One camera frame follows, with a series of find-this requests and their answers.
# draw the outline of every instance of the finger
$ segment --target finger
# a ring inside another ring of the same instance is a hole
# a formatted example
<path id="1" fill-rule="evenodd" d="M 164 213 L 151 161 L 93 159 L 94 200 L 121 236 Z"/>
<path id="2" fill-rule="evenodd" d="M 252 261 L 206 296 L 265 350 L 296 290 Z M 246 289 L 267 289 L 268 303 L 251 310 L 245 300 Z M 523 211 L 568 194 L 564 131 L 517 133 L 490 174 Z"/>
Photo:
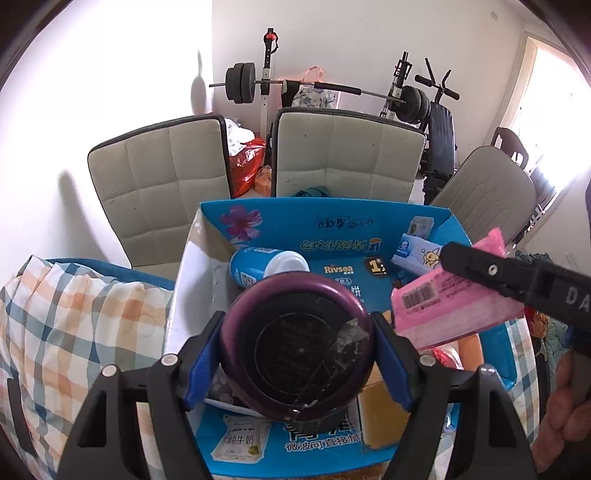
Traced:
<path id="1" fill-rule="evenodd" d="M 581 442 L 591 431 L 591 401 L 576 408 L 564 425 L 563 435 L 568 442 Z"/>
<path id="2" fill-rule="evenodd" d="M 556 388 L 562 388 L 569 384 L 573 374 L 573 354 L 566 352 L 556 367 Z"/>
<path id="3" fill-rule="evenodd" d="M 546 471 L 564 449 L 564 438 L 559 430 L 554 430 L 546 418 L 540 424 L 538 437 L 532 445 L 535 467 L 538 473 Z"/>
<path id="4" fill-rule="evenodd" d="M 563 387 L 550 395 L 546 415 L 554 430 L 561 430 L 572 412 L 573 392 L 570 387 Z"/>

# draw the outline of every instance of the pink package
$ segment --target pink package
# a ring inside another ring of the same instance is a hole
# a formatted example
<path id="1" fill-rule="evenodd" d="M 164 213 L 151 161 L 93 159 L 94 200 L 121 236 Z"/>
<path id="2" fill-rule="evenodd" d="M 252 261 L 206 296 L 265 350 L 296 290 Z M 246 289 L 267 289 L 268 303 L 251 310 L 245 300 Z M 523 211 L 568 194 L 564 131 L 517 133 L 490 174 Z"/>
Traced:
<path id="1" fill-rule="evenodd" d="M 504 257 L 501 230 L 474 245 Z M 523 315 L 523 304 L 437 267 L 392 291 L 396 333 L 417 350 L 448 343 Z"/>

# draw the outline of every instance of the red plastic bag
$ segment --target red plastic bag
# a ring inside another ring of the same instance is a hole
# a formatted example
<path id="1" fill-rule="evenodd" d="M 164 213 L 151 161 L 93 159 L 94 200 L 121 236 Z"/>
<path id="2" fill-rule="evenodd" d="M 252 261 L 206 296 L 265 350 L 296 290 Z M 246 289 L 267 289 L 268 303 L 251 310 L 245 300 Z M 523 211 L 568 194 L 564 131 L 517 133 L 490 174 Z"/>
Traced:
<path id="1" fill-rule="evenodd" d="M 255 138 L 244 145 L 246 147 L 238 155 L 230 157 L 234 197 L 244 195 L 251 189 L 255 175 L 265 159 L 267 143 L 262 138 Z"/>

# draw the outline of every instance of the beige chair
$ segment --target beige chair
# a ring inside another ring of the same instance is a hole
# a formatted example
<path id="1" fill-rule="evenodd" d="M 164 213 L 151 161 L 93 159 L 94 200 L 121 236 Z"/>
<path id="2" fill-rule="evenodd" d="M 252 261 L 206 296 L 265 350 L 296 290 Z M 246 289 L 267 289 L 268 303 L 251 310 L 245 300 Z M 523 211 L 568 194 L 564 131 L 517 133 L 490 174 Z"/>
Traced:
<path id="1" fill-rule="evenodd" d="M 468 156 L 431 206 L 449 208 L 473 243 L 500 227 L 508 244 L 534 212 L 535 188 L 501 150 L 480 147 Z"/>
<path id="2" fill-rule="evenodd" d="M 220 115 L 179 118 L 113 138 L 90 151 L 88 167 L 132 267 L 172 280 L 199 204 L 232 197 Z"/>
<path id="3" fill-rule="evenodd" d="M 274 123 L 271 195 L 314 186 L 332 197 L 407 202 L 425 147 L 420 130 L 364 113 L 284 108 Z"/>

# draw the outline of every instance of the window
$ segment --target window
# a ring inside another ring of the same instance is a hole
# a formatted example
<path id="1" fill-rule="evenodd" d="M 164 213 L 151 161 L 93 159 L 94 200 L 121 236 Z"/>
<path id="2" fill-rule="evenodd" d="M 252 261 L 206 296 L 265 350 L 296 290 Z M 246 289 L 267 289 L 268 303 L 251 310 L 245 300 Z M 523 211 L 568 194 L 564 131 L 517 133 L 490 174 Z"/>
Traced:
<path id="1" fill-rule="evenodd" d="M 586 138 L 591 135 L 591 88 L 575 63 L 560 50 L 529 37 L 515 90 L 502 127 L 520 138 L 530 159 L 531 174 L 540 198 L 543 179 L 550 205 L 569 181 L 591 165 Z"/>

